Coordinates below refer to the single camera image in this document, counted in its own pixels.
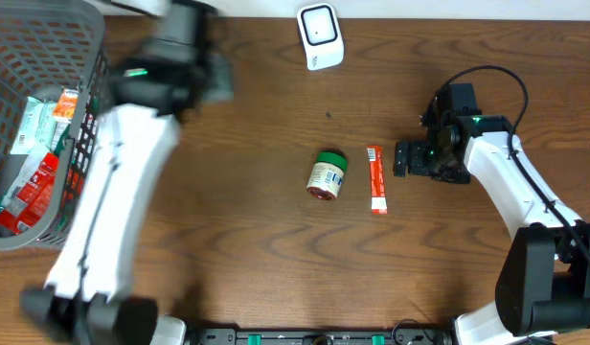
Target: green lid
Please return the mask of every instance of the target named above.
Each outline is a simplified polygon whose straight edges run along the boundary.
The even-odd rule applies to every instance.
[[[346,158],[333,152],[319,153],[318,157],[316,158],[316,161],[333,164],[334,166],[340,168],[344,173],[346,172],[346,168],[349,165]]]

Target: green light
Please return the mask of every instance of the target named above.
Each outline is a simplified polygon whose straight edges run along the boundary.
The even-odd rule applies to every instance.
[[[147,74],[148,74],[148,71],[144,68],[136,68],[136,69],[125,71],[125,77],[138,77],[138,76],[145,76]]]

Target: wood grain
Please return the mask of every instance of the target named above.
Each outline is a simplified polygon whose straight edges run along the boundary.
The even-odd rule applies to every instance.
[[[113,60],[151,30],[109,18]],[[234,64],[236,98],[191,112],[142,230],[136,293],[162,311],[242,328],[388,328],[443,323],[493,298],[511,241],[481,185],[386,175],[389,215],[370,214],[365,146],[423,138],[419,114],[451,75],[479,64],[530,89],[519,136],[562,199],[590,221],[590,23],[342,20],[346,58],[308,72],[295,23],[229,19],[217,49]],[[468,76],[487,114],[514,120],[517,85]],[[315,155],[339,148],[349,169],[335,202],[305,192]],[[0,253],[0,344],[45,340],[18,314],[56,253]],[[190,290],[199,303],[187,310]],[[590,344],[590,331],[559,344]]]

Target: orange package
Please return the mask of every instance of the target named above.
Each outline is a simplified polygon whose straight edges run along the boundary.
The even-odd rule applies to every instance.
[[[57,167],[58,158],[52,153],[46,154],[29,181],[1,211],[0,225],[18,235],[31,229],[44,216],[53,194]]]
[[[55,120],[63,123],[70,123],[74,118],[74,110],[78,102],[79,92],[76,90],[64,89],[61,97],[58,99],[57,107],[53,111]]]

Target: red stick packet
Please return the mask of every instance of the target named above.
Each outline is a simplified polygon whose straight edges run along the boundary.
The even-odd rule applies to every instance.
[[[370,181],[372,185],[372,213],[375,215],[386,215],[387,199],[384,194],[382,147],[378,145],[368,146],[368,158],[370,159]]]
[[[57,167],[58,158],[46,154],[29,181],[0,213],[0,225],[18,235],[31,229],[42,218],[53,194]]]

